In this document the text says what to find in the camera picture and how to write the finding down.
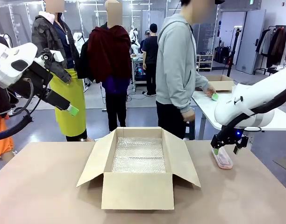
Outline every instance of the pink item in container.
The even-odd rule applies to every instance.
[[[214,155],[214,158],[216,159],[216,162],[218,163],[218,166],[221,169],[231,169],[233,167],[233,161],[227,154],[224,147],[221,147],[219,149],[218,155],[215,154],[215,150],[212,148],[212,153]]]

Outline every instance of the black pants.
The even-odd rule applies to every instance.
[[[109,121],[110,131],[113,131],[117,128],[117,117],[120,123],[120,127],[125,127],[126,97],[126,92],[124,94],[106,93],[107,118]]]
[[[147,82],[147,94],[156,94],[156,71],[157,64],[146,65],[146,82]]]
[[[86,140],[86,139],[87,139],[87,129],[82,134],[79,134],[77,136],[66,137],[67,141],[81,141],[81,140]]]
[[[186,134],[186,122],[180,110],[172,104],[161,104],[157,102],[158,126],[184,139]]]

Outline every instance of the gray door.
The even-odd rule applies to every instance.
[[[256,47],[264,28],[265,10],[248,11],[238,52],[236,70],[253,74],[257,52]]]

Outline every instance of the person in gray hoodie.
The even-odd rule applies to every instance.
[[[216,4],[224,0],[215,0]],[[196,71],[196,42],[191,25],[201,23],[214,0],[181,0],[181,11],[164,20],[158,35],[157,116],[158,125],[183,139],[186,122],[195,119],[190,107],[195,87],[209,97],[215,89]]]

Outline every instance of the gray hoodie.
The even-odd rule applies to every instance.
[[[208,88],[208,80],[196,71],[196,42],[189,23],[179,14],[167,17],[157,43],[157,102],[185,113],[195,87]]]

